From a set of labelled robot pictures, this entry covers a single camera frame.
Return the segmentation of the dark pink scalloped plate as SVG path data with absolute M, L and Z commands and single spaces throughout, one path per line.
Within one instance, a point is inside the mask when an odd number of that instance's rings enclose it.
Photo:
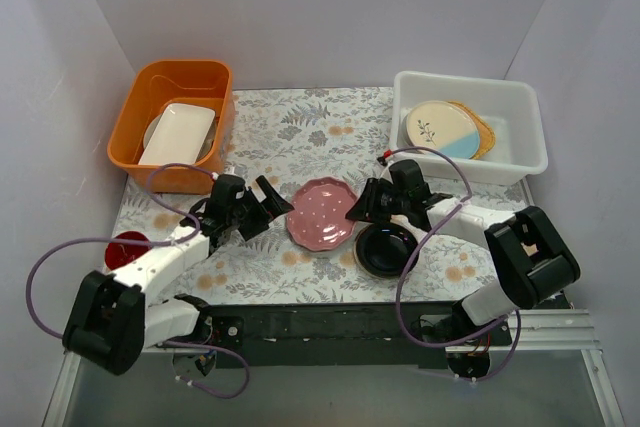
M 339 179 L 322 177 L 306 182 L 293 195 L 294 210 L 286 218 L 292 241 L 311 252 L 341 246 L 353 235 L 355 222 L 345 214 L 356 201 L 350 186 Z

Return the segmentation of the cream and blue plate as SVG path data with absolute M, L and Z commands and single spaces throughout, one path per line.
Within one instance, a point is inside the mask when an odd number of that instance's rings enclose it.
M 414 106 L 403 119 L 411 146 L 428 147 L 448 157 L 471 159 L 479 147 L 473 120 L 460 108 L 439 100 Z

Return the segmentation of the yellow woven bamboo tray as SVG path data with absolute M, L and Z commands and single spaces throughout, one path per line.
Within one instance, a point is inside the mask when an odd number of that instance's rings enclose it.
M 448 100 L 448 103 L 460 108 L 468 114 L 476 126 L 479 134 L 479 147 L 476 150 L 476 153 L 472 156 L 472 159 L 480 159 L 482 156 L 490 152 L 496 143 L 496 135 L 492 127 L 465 104 L 453 100 Z

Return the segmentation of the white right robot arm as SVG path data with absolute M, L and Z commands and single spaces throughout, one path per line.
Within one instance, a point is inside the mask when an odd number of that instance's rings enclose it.
M 507 315 L 530 310 L 581 276 L 577 260 L 539 207 L 492 210 L 432 191 L 419 165 L 403 160 L 387 178 L 370 178 L 347 219 L 388 225 L 394 216 L 424 231 L 453 236 L 486 249 L 496 280 L 458 300 L 443 320 L 448 345 L 475 344 Z

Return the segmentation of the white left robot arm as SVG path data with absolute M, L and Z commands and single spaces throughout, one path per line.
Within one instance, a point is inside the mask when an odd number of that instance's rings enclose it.
M 260 176 L 258 199 L 245 181 L 222 174 L 208 197 L 196 202 L 164 241 L 110 274 L 91 272 L 76 294 L 62 344 L 68 351 L 121 375 L 150 346 L 181 337 L 193 347 L 213 333 L 203 303 L 180 294 L 162 304 L 159 294 L 192 266 L 206 260 L 238 232 L 250 240 L 293 206 Z

